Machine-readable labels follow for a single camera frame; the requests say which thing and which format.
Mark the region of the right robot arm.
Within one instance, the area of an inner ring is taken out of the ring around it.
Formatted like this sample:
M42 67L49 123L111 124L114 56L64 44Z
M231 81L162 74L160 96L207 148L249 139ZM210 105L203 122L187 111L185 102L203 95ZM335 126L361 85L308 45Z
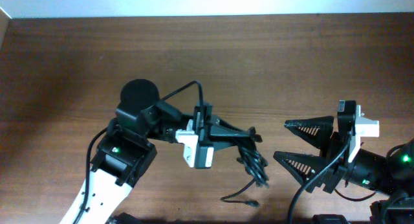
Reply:
M356 114L338 115L336 120L338 131L333 130L332 116L285 122L293 134L320 151L319 155L274 153L274 159L300 184L289 206L288 222L303 192L321 187L331 194L344 180L387 196L371 204L371 223L412 223L413 142L395 146L381 156L361 148L362 137L378 136L378 121Z

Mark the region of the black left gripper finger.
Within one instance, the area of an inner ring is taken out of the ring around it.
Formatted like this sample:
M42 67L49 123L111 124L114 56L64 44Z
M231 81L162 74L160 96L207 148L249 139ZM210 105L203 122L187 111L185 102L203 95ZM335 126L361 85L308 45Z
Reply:
M251 137L256 134L255 127L248 130L239 129L229 124L217 115L212 115L212 136L213 137Z
M255 134L252 136L225 136L225 137L211 137L210 141L213 143L213 147L216 150L223 150L232 146L240 148L246 148L248 150L256 150L256 143L262 143L263 139L261 135Z

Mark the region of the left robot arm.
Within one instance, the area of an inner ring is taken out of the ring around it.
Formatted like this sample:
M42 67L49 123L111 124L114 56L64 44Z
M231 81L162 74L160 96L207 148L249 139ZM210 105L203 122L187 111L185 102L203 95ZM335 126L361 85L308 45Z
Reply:
M211 168L216 151L235 146L237 162L252 176L249 185L268 184L268 163L256 147L261 136L254 127L241 130L214 115L200 81L160 97L153 82L136 79L124 85L115 118L90 142L85 180L62 223L108 223L153 162L153 139L181 144L194 169Z

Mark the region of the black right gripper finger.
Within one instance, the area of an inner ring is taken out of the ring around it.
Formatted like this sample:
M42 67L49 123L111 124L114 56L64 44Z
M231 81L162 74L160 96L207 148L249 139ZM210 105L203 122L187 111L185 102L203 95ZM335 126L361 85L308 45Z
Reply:
M284 127L315 148L328 146L333 133L333 116L286 120Z
M327 166L324 157L315 155L275 151L273 158L282 165L301 186L310 181L319 171ZM316 187L321 187L323 184L323 179L321 178L323 174L324 172L305 190L307 192L313 192Z

